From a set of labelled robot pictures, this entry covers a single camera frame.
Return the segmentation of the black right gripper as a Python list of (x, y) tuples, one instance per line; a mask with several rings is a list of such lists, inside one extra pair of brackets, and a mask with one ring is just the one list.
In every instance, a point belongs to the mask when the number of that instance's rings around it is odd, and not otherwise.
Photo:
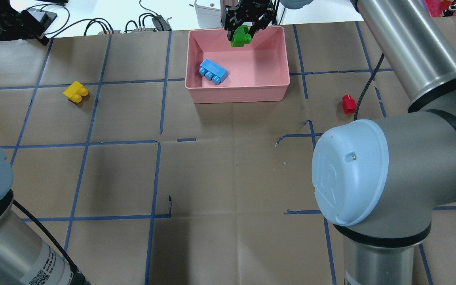
[(270, 23), (276, 23), (276, 4), (272, 0), (229, 0), (228, 9), (223, 10), (223, 28), (228, 40), (232, 40), (235, 31), (244, 22), (253, 22), (249, 35), (266, 29)]

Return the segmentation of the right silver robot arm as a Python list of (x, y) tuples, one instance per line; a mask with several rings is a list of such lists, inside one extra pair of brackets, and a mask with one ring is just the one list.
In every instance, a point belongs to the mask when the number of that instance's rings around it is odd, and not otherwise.
[(346, 285), (410, 285), (436, 206), (456, 202), (456, 51), (418, 0), (353, 0), (411, 100), (405, 115), (324, 132), (323, 216), (344, 235)]

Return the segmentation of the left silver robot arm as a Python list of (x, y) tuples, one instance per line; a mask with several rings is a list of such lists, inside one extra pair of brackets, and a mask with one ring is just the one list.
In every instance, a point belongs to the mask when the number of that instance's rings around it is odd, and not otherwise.
[(0, 285), (88, 285), (65, 254), (58, 254), (11, 208), (13, 172), (0, 148)]

